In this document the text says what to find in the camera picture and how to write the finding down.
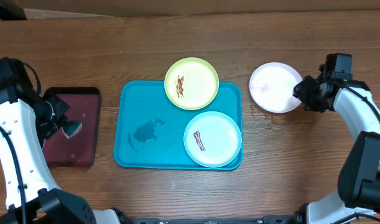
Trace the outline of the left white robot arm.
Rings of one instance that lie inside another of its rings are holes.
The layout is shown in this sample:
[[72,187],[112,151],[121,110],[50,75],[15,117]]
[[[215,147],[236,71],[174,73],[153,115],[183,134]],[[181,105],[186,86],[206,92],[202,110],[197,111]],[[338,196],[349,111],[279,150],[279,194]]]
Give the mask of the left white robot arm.
[[120,210],[93,210],[54,180],[44,141],[59,129],[72,138],[82,123],[68,120],[70,107],[57,95],[33,87],[30,68],[19,59],[0,59],[0,161],[7,193],[0,223],[127,223]]

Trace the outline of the dark green sponge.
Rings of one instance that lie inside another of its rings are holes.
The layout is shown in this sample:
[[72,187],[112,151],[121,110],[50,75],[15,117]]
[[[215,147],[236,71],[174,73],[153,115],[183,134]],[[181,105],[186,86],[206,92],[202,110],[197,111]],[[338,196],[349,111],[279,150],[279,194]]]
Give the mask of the dark green sponge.
[[67,121],[63,126],[63,133],[67,139],[74,137],[82,129],[81,121]]

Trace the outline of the white plate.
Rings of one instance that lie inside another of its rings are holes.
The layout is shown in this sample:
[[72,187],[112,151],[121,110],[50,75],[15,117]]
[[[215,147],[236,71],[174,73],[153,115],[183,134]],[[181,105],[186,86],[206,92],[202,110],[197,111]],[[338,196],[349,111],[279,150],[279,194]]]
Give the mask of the white plate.
[[262,109],[271,113],[286,113],[301,104],[293,96],[294,87],[301,81],[302,77],[291,66],[270,62],[255,69],[249,80],[249,91]]

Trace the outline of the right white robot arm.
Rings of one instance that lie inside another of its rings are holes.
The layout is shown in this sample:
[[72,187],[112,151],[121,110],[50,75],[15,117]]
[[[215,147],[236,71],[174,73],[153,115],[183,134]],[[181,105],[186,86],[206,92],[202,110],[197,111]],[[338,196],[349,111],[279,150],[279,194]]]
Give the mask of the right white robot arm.
[[368,218],[380,223],[380,111],[365,82],[320,75],[294,87],[307,111],[331,110],[345,121],[355,143],[340,171],[337,189],[303,205],[292,223],[349,223]]

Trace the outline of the yellow-green plate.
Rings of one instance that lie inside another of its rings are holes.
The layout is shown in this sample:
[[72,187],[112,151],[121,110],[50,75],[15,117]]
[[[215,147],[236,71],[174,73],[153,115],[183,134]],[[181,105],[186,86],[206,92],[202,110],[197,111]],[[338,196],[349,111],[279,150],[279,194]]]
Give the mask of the yellow-green plate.
[[220,81],[215,68],[206,60],[187,57],[176,61],[164,78],[168,99],[184,110],[199,110],[216,97]]

